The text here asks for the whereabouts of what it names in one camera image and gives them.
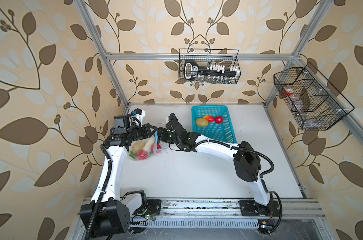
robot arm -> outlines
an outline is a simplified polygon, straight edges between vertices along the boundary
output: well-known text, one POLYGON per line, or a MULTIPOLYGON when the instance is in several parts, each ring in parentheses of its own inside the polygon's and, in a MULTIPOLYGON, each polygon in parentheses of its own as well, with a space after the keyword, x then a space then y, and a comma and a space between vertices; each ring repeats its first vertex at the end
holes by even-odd
POLYGON ((91 203, 82 205, 80 217, 87 227, 86 240, 125 233, 129 229, 130 216, 134 212, 148 207, 144 191, 128 192, 120 201, 120 177, 127 151, 133 141, 151 137, 158 131, 158 142, 175 144, 181 151, 205 152, 234 162, 236 174, 242 180, 250 182, 258 211, 264 215, 270 213, 272 198, 268 192, 263 175, 273 170, 272 161, 252 149, 249 143, 229 144, 210 139, 197 132, 187 132, 178 122, 175 114, 167 119, 165 128, 156 128, 142 124, 145 111, 135 109, 131 114, 116 116, 111 134, 101 145, 106 155, 97 190, 91 203), (260 173, 260 158, 270 162, 271 168, 260 173))

leaf-pattern wallpaper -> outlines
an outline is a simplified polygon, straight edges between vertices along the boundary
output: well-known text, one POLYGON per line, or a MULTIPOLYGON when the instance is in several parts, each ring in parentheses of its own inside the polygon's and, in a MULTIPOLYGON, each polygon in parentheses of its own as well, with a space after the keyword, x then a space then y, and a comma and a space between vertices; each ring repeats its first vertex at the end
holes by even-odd
MULTIPOLYGON (((352 102, 363 125, 363 0, 335 0, 302 58, 352 102)), ((343 122, 300 131, 281 98, 269 110, 309 197, 319 200, 340 240, 363 240, 363 146, 343 122)))
POLYGON ((209 84, 178 79, 173 61, 116 60, 115 72, 132 103, 262 103, 273 87, 282 61, 239 61, 237 84, 209 84))
POLYGON ((85 0, 113 53, 291 53, 320 0, 85 0))
POLYGON ((72 1, 0 0, 0 239, 68 237, 119 106, 72 1))

metal grate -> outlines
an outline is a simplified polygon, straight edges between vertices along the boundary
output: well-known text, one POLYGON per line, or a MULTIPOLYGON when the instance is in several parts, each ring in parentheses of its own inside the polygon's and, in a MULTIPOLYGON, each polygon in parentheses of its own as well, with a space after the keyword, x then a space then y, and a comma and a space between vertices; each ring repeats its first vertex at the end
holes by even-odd
POLYGON ((152 228, 259 228, 257 219, 196 219, 190 218, 156 218, 155 221, 131 222, 131 227, 152 228))
POLYGON ((313 69, 307 64, 304 68, 281 71, 274 75, 274 84, 301 130, 328 130, 354 107, 328 80, 327 87, 323 88, 313 76, 313 69), (332 93, 341 96, 351 107, 342 107, 332 93))
POLYGON ((179 81, 236 84, 241 75, 238 53, 238 50, 230 49, 181 48, 179 81))

yellow potato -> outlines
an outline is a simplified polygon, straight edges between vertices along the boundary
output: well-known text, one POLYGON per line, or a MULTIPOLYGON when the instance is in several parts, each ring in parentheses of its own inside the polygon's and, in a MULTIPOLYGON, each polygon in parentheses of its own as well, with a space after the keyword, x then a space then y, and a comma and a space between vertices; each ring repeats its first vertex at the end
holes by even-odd
POLYGON ((198 125, 198 127, 207 127, 208 126, 208 121, 205 120, 204 118, 198 118, 195 121, 196 125, 198 125))
POLYGON ((134 146, 132 147, 131 151, 135 154, 137 154, 140 150, 143 149, 144 145, 146 144, 145 141, 139 141, 137 143, 134 144, 134 146))

black cable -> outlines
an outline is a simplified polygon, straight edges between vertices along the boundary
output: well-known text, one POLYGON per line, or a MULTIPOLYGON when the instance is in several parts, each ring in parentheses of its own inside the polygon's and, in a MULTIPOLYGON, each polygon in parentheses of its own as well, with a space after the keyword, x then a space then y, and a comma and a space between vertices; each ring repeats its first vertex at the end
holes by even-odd
POLYGON ((173 151, 178 151, 178 152, 182 152, 182 150, 176 150, 176 149, 172 149, 171 148, 171 144, 170 143, 168 143, 168 147, 171 149, 171 150, 173 150, 173 151))
POLYGON ((92 227, 94 225, 95 218, 96 218, 97 214, 100 211, 100 209, 99 209, 100 208, 100 203, 102 202, 103 195, 106 192, 108 181, 109 181, 109 178, 111 176, 111 171, 112 171, 112 160, 111 160, 111 157, 109 156, 107 150, 104 148, 104 144, 100 145, 100 149, 102 150, 104 155, 107 157, 107 159, 109 159, 108 160, 108 171, 107 171, 106 179, 104 180, 104 183, 103 183, 103 186, 102 186, 102 190, 101 190, 101 192, 99 194, 98 200, 96 201, 96 203, 94 205, 94 208, 92 209, 91 217, 89 218, 89 221, 88 221, 86 236, 84 238, 85 240, 89 240, 89 238, 90 238, 92 227))
POLYGON ((277 200, 278 200, 278 202, 279 202, 280 210, 279 210, 279 218, 278 218, 278 220, 277 220, 277 223, 275 224, 275 226, 273 226, 273 227, 272 227, 272 229, 271 229, 271 230, 267 231, 266 233, 263 233, 263 232, 261 232, 261 231, 258 229, 258 231, 259 231, 260 233, 264 234, 264 235, 270 235, 270 234, 272 234, 272 233, 273 233, 273 232, 277 229, 277 227, 279 226, 279 224, 280 224, 280 222, 281 222, 281 218, 283 217, 283 208, 282 208, 281 199, 280 199, 279 195, 278 195, 275 191, 270 191, 269 193, 270 193, 271 195, 272 195, 272 194, 275 194, 275 195, 276 195, 276 198, 277 198, 277 200))
POLYGON ((199 146, 200 144, 202 143, 205 143, 205 142, 213 142, 213 143, 217 143, 217 144, 220 144, 220 145, 223 145, 225 147, 228 147, 228 148, 231 148, 231 149, 234 149, 234 150, 241 150, 241 151, 245 151, 245 152, 249 152, 249 153, 253 153, 253 154, 256 154, 262 158, 264 158, 265 160, 268 161, 268 163, 270 164, 270 169, 269 170, 266 170, 264 172, 262 172, 260 174, 260 178, 263 178, 263 175, 267 174, 267 173, 270 173, 272 172, 274 169, 275 169, 275 165, 274 163, 272 162, 271 159, 269 159, 269 157, 265 156, 264 154, 260 153, 260 152, 257 152, 257 151, 254 151, 254 150, 250 150, 250 149, 247 149, 245 147, 231 147, 231 145, 227 144, 227 143, 224 143, 224 142, 221 142, 221 141, 217 141, 217 140, 203 140, 203 141, 200 141, 198 143, 196 143, 195 145, 193 145, 189 150, 186 150, 186 152, 190 152, 192 150, 194 150, 197 146, 199 146))

